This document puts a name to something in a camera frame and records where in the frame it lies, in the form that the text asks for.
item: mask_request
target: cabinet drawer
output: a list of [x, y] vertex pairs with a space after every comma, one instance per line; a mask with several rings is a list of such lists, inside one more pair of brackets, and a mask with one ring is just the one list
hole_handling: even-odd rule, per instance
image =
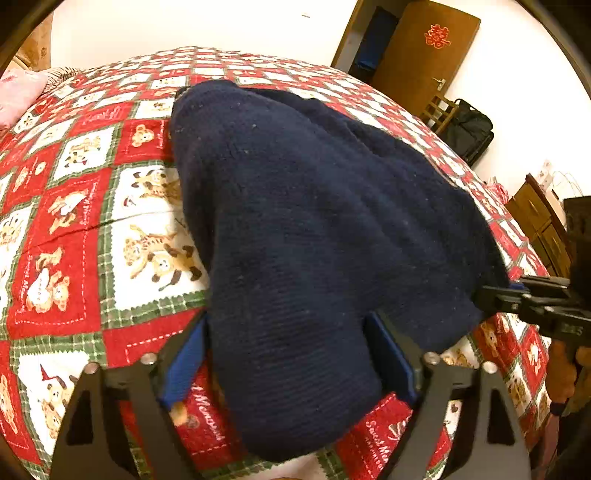
[[550, 219], [550, 211], [535, 190], [528, 183], [519, 189], [515, 194], [515, 201], [521, 211], [527, 215], [532, 227], [538, 232]]
[[570, 272], [569, 254], [553, 225], [542, 232], [541, 240], [556, 273], [562, 277], [568, 277]]

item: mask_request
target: wooden chair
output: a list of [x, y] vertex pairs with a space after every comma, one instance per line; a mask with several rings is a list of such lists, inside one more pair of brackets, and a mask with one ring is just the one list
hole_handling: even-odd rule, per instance
[[418, 117], [425, 123], [425, 125], [433, 130], [436, 135], [439, 135], [447, 128], [453, 115], [456, 113], [457, 108], [458, 104], [448, 100], [443, 95], [436, 94], [427, 104], [423, 113]]

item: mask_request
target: bedspread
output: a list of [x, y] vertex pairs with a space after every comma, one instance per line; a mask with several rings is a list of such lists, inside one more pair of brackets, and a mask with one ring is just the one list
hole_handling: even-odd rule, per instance
[[[119, 367], [158, 351], [205, 305], [209, 282], [182, 215], [167, 126], [179, 87], [219, 78], [316, 98], [400, 138], [472, 195], [512, 279], [546, 274], [517, 223], [449, 147], [343, 72], [198, 47], [81, 72], [39, 98], [0, 140], [0, 427], [36, 478], [48, 478], [84, 365]], [[497, 363], [532, 446], [548, 415], [547, 345], [534, 327], [499, 314], [443, 358]], [[277, 465], [245, 452], [211, 377], [204, 365], [177, 427], [206, 478], [370, 480], [411, 414], [389, 395], [336, 444]], [[449, 404], [429, 478], [443, 471], [460, 408]], [[141, 450], [132, 451], [149, 478]]]

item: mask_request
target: door handle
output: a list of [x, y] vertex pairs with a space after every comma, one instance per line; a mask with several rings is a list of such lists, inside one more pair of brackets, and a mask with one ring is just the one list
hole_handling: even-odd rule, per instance
[[446, 79], [441, 79], [441, 80], [439, 80], [439, 79], [436, 79], [435, 77], [431, 77], [431, 78], [432, 78], [433, 80], [435, 80], [435, 81], [436, 81], [436, 82], [439, 84], [439, 86], [437, 87], [437, 91], [438, 91], [438, 92], [441, 92], [441, 90], [442, 90], [442, 88], [443, 88], [443, 86], [445, 85], [445, 82], [446, 82], [447, 80], [446, 80]]

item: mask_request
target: blue gripper pad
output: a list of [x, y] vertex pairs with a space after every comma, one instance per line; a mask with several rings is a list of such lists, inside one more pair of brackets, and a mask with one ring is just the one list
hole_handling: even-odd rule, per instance
[[385, 392], [414, 406], [423, 384], [421, 349], [408, 337], [398, 333], [382, 312], [371, 312], [363, 326], [365, 339]]
[[169, 410], [173, 404], [184, 400], [197, 370], [209, 348], [207, 337], [207, 314], [203, 316], [170, 365], [161, 390], [160, 401]]

